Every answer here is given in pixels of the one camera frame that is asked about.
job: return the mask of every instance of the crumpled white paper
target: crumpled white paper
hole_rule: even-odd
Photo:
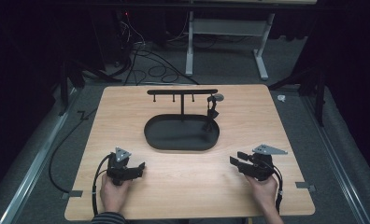
[[[281,101],[281,102],[285,102],[285,95],[278,95],[277,96],[277,99],[279,100],[279,101]]]

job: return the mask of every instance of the dark sleeve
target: dark sleeve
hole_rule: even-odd
[[[119,213],[105,212],[92,219],[92,224],[125,224],[126,220]]]

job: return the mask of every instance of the black jewelry stand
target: black jewelry stand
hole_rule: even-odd
[[[212,96],[217,90],[158,90],[148,91],[153,95],[180,95],[181,113],[162,114],[151,118],[145,125],[144,134],[150,146],[162,150],[194,150],[202,151],[215,146],[220,136],[220,128],[214,120],[218,116],[215,111],[216,99]],[[207,115],[192,115],[184,113],[184,95],[210,94],[207,101],[213,106]]]

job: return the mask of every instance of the black tray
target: black tray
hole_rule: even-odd
[[[205,131],[207,116],[162,114],[151,118],[144,134],[150,146],[162,150],[203,151],[215,146],[220,128],[211,120],[211,129]]]

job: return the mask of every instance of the human hand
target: human hand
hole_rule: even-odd
[[[126,180],[120,186],[113,184],[112,179],[103,174],[102,186],[100,190],[101,201],[106,212],[119,213],[127,196],[127,190],[129,189],[132,181]]]
[[[251,185],[252,198],[263,212],[266,222],[269,224],[284,223],[275,206],[276,192],[278,189],[276,179],[269,176],[264,181],[258,181],[248,175],[245,175],[245,177]]]

